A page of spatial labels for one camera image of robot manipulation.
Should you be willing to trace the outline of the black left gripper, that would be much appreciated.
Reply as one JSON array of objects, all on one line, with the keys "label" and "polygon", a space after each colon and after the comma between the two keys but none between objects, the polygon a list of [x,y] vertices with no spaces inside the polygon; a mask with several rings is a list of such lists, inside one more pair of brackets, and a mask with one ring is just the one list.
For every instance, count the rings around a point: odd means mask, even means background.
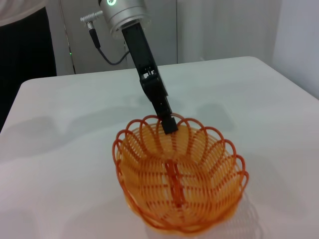
[{"label": "black left gripper", "polygon": [[140,23],[134,23],[122,30],[125,42],[130,51],[133,63],[140,77],[142,89],[153,105],[165,134],[178,130],[169,105],[168,93],[159,76],[151,49]]}]

